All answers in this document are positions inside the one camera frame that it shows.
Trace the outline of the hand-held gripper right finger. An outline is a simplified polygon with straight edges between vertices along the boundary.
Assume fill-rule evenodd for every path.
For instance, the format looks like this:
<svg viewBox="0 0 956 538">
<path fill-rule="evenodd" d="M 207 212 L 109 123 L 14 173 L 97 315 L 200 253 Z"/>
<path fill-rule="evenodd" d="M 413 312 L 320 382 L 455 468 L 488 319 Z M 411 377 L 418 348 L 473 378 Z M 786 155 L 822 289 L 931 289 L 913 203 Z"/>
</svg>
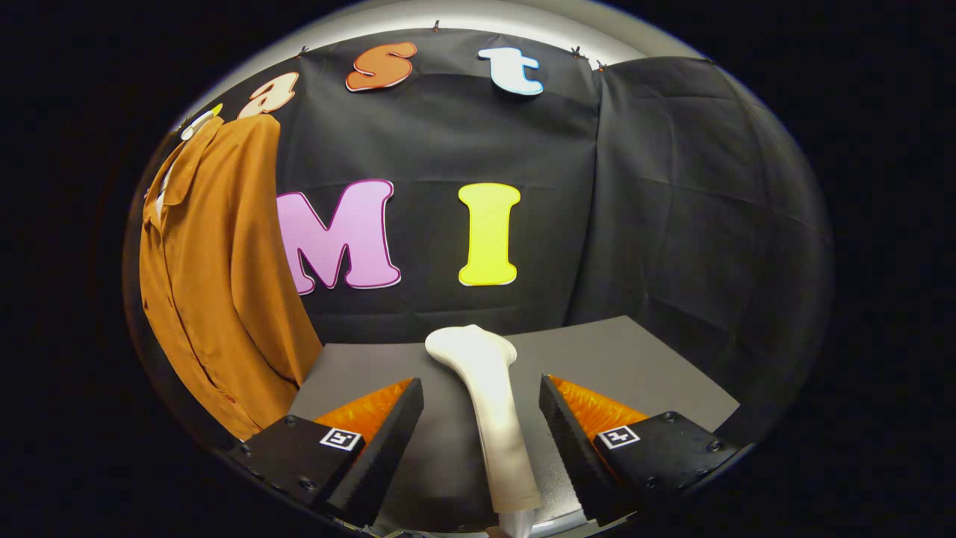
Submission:
<svg viewBox="0 0 956 538">
<path fill-rule="evenodd" d="M 539 406 L 578 503 L 600 525 L 674 515 L 740 459 L 737 444 L 678 412 L 645 415 L 550 374 Z"/>
</svg>

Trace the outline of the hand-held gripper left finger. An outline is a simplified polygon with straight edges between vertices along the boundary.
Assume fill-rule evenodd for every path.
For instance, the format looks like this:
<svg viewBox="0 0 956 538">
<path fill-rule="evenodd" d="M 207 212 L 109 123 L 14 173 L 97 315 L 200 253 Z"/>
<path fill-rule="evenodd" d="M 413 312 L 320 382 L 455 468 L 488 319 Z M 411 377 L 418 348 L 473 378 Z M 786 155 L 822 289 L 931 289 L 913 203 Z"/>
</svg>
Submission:
<svg viewBox="0 0 956 538">
<path fill-rule="evenodd" d="M 228 452 L 232 468 L 298 510 L 371 527 L 423 412 L 417 377 L 308 420 L 285 415 Z"/>
</svg>

